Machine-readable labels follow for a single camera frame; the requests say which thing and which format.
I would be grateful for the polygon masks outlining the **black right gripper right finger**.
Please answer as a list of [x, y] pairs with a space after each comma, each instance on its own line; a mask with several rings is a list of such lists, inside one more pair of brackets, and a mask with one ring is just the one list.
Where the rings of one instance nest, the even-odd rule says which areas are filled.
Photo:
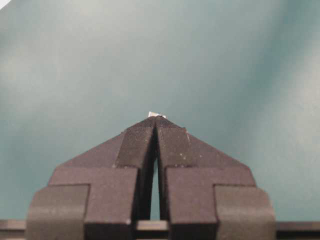
[[274, 209], [248, 166], [163, 117], [155, 126], [170, 239], [275, 239]]

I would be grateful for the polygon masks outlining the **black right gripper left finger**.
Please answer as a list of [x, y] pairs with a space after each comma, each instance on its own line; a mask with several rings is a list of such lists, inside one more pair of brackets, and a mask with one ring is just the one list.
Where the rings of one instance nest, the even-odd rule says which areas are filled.
[[150, 216], [153, 136], [149, 117], [57, 166], [26, 219], [28, 240], [130, 240]]

